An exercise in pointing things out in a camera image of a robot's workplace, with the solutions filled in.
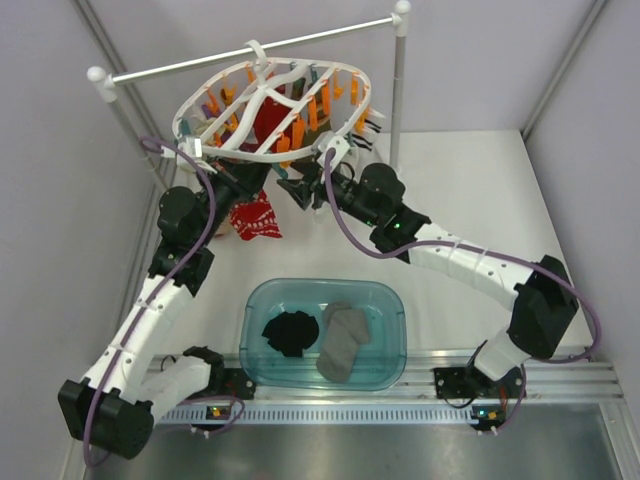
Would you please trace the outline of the white oval clip hanger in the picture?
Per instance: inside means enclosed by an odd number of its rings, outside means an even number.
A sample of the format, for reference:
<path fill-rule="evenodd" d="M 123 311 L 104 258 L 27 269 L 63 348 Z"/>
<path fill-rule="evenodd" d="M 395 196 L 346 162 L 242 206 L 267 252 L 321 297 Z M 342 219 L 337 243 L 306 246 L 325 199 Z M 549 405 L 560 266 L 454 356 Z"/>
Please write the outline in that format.
<path fill-rule="evenodd" d="M 331 131 L 356 148 L 370 146 L 384 114 L 371 105 L 371 82 L 334 61 L 269 57 L 255 40 L 251 58 L 209 78 L 178 109 L 175 140 L 194 137 L 196 154 L 253 163 L 307 158 Z"/>

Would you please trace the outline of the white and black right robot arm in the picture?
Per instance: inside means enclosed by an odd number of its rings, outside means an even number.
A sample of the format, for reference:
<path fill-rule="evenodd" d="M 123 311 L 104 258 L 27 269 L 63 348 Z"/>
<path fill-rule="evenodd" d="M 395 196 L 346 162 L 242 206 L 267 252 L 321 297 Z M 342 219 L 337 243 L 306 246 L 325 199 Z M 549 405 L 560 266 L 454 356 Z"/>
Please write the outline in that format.
<path fill-rule="evenodd" d="M 484 341 L 459 370 L 447 393 L 469 401 L 482 397 L 519 397 L 524 391 L 521 365 L 549 361 L 578 312 L 578 301 L 564 264 L 546 255 L 528 262 L 467 244 L 403 201 L 405 186 L 384 163 L 364 168 L 358 178 L 331 174 L 316 164 L 299 169 L 297 179 L 278 185 L 302 209 L 332 208 L 371 229 L 374 258 L 397 258 L 466 284 L 503 306 L 509 324 Z"/>

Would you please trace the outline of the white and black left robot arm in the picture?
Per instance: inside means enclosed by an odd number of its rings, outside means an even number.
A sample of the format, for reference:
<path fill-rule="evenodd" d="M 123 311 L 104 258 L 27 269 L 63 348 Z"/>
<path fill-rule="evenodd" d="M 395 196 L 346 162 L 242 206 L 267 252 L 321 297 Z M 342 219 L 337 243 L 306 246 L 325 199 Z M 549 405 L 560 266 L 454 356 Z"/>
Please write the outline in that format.
<path fill-rule="evenodd" d="M 86 455 L 98 448 L 132 459 L 170 410 L 194 394 L 214 397 L 225 388 L 224 358 L 208 347 L 186 349 L 153 378 L 146 372 L 209 274 L 213 235 L 235 205 L 258 196 L 269 171 L 266 164 L 224 161 L 204 173 L 200 191 L 176 186 L 161 196 L 161 241 L 134 306 L 95 364 L 80 380 L 65 381 L 57 395 Z"/>

